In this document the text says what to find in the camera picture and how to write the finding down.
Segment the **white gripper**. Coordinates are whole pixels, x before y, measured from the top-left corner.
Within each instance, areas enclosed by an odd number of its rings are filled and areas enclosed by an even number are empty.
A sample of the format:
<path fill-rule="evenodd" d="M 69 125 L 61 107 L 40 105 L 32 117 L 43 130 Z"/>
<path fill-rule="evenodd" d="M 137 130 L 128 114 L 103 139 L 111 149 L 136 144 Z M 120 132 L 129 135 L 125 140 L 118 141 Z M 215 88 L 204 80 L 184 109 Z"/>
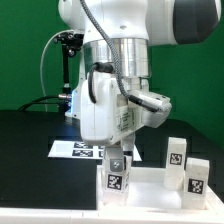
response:
<path fill-rule="evenodd" d="M 106 163 L 111 172 L 124 170 L 124 154 L 133 155 L 134 132 L 142 128 L 142 109 L 128 103 L 120 93 L 116 78 L 109 73 L 95 72 L 93 91 L 96 103 L 92 103 L 88 93 L 88 82 L 81 89 L 80 131 L 87 145 L 113 145 L 121 141 L 120 147 L 106 149 Z"/>

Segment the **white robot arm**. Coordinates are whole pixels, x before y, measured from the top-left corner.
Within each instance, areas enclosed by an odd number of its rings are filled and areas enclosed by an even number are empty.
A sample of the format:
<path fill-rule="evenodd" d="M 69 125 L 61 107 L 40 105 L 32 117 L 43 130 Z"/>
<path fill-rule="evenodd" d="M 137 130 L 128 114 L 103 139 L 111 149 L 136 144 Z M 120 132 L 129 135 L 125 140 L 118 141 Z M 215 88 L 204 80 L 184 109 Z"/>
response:
<path fill-rule="evenodd" d="M 80 71 L 81 136 L 104 148 L 111 172 L 127 167 L 135 132 L 156 128 L 171 110 L 170 99 L 149 90 L 151 46 L 204 41 L 221 18 L 221 0 L 59 0 L 62 20 L 84 35 Z"/>

